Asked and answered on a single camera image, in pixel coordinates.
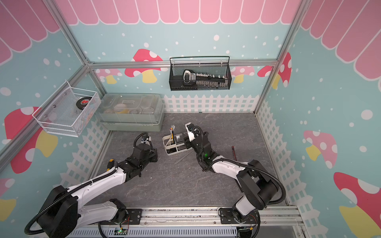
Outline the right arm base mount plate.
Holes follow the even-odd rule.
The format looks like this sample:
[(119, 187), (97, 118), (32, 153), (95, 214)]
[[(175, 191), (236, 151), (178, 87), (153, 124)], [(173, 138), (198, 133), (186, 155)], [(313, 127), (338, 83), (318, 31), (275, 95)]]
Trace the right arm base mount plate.
[(241, 215), (233, 208), (219, 208), (218, 215), (221, 224), (257, 225), (260, 222), (257, 210), (251, 211), (248, 215)]

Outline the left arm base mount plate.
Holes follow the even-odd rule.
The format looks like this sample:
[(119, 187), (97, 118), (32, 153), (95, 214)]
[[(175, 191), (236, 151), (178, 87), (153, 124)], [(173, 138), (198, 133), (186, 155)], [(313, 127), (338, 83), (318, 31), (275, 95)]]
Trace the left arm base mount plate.
[(142, 209), (119, 209), (112, 222), (120, 226), (139, 225)]

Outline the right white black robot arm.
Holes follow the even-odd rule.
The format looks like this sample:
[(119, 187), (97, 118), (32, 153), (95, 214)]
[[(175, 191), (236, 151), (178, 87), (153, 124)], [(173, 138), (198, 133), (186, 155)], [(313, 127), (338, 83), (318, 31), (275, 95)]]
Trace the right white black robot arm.
[(251, 212), (285, 200), (284, 185), (258, 160), (239, 162), (225, 158), (212, 149), (207, 132), (192, 123), (185, 124), (185, 128), (185, 145), (195, 151), (202, 170), (226, 175), (238, 183), (244, 194), (232, 207), (232, 215), (238, 222), (242, 222)]

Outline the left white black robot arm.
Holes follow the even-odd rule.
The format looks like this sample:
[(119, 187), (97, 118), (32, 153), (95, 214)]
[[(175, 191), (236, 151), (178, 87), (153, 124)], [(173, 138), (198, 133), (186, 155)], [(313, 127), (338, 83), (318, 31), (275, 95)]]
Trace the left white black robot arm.
[(157, 160), (157, 149), (150, 141), (143, 142), (134, 145), (132, 155), (124, 161), (110, 160), (107, 172), (68, 188), (61, 185), (53, 188), (39, 212), (27, 223), (24, 233), (65, 238), (75, 229), (94, 223), (122, 224), (129, 216), (126, 206), (118, 199), (96, 205), (88, 205), (88, 202), (115, 186), (140, 177), (144, 168)]

